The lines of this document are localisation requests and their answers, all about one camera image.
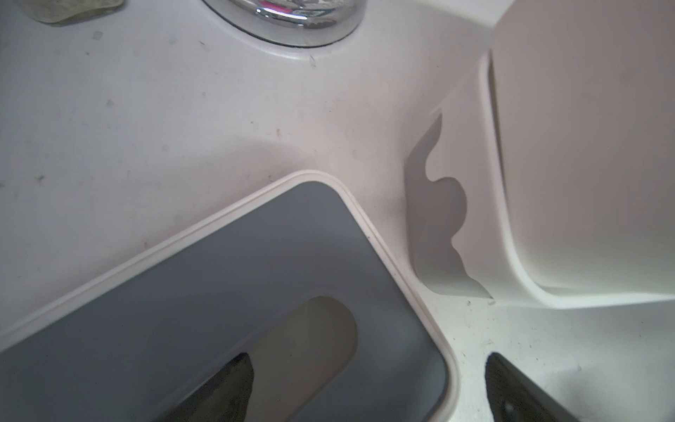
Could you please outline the all white tissue box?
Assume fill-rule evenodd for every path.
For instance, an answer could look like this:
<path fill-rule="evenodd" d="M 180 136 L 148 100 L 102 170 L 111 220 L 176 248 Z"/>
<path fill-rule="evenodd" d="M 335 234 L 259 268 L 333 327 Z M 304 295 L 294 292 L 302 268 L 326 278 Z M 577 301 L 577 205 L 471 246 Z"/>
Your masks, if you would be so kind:
<path fill-rule="evenodd" d="M 436 293 L 673 300 L 673 2 L 512 3 L 404 184 L 411 265 Z"/>

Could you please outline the grey lid tissue box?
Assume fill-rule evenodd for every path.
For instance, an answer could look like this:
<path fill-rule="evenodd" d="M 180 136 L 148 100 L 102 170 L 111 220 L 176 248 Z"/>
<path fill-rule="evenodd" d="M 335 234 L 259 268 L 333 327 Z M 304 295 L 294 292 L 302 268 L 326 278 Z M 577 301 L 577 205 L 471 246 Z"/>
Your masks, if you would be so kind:
<path fill-rule="evenodd" d="M 292 173 L 115 267 L 1 335 L 4 421 L 162 417 L 310 300 L 356 345 L 293 421 L 446 421 L 455 354 L 348 189 Z"/>

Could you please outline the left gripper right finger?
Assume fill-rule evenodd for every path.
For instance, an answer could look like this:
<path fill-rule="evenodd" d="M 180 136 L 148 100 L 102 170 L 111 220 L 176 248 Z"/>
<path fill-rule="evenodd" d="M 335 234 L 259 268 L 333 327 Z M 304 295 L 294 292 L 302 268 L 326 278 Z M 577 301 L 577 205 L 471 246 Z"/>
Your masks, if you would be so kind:
<path fill-rule="evenodd" d="M 486 394 L 497 422 L 579 422 L 500 353 L 491 353 L 485 364 Z"/>

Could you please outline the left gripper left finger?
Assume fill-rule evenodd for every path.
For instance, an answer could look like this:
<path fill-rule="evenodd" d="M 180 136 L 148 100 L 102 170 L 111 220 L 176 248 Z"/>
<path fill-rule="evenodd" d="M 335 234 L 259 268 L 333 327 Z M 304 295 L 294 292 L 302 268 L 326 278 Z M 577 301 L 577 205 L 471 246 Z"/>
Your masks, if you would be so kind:
<path fill-rule="evenodd" d="M 254 369 L 239 353 L 179 405 L 156 421 L 244 421 L 252 394 Z"/>

